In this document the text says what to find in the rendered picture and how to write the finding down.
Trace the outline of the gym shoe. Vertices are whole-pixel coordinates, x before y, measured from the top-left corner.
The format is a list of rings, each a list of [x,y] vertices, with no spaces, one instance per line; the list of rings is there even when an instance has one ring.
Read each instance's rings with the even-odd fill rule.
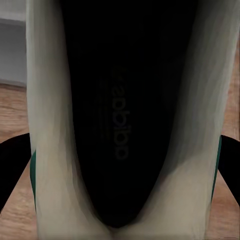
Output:
[[[240,0],[26,0],[37,240],[207,240]]]

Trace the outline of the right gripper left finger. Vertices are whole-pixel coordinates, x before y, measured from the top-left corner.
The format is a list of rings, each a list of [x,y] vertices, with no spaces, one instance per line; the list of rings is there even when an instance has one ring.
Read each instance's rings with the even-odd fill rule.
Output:
[[[31,157],[30,133],[0,143],[0,213]]]

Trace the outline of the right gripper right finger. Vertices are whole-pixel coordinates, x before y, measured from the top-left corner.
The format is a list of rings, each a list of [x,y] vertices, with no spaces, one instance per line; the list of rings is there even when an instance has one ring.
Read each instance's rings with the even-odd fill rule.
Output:
[[[221,135],[218,170],[240,206],[240,141]]]

